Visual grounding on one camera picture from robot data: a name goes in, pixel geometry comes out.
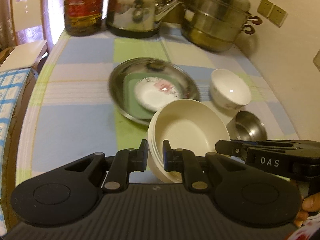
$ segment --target ribbed black surface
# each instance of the ribbed black surface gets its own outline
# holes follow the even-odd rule
[[[59,228],[18,224],[5,240],[283,240],[295,226],[248,228],[224,217],[206,195],[182,184],[130,184],[105,195],[87,217]]]

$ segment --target screw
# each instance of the screw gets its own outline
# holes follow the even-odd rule
[[[196,181],[194,183],[191,184],[191,187],[193,187],[194,189],[206,189],[208,187],[208,184],[206,184],[203,181]]]
[[[121,186],[120,183],[116,181],[109,181],[104,185],[106,189],[111,189],[111,190],[118,189],[120,188],[120,186]]]

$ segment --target chair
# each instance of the chair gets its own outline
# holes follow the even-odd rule
[[[33,67],[47,51],[47,41],[39,40],[19,45],[18,31],[41,26],[43,30],[42,0],[10,0],[12,29],[17,47],[10,53],[0,67],[0,71]]]

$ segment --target kettle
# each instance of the kettle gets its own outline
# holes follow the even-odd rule
[[[161,19],[182,1],[109,0],[106,25],[118,36],[148,38],[155,35]]]

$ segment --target metal cup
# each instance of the metal cup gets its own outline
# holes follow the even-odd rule
[[[226,127],[230,139],[244,141],[265,141],[268,139],[264,124],[248,111],[239,111]]]

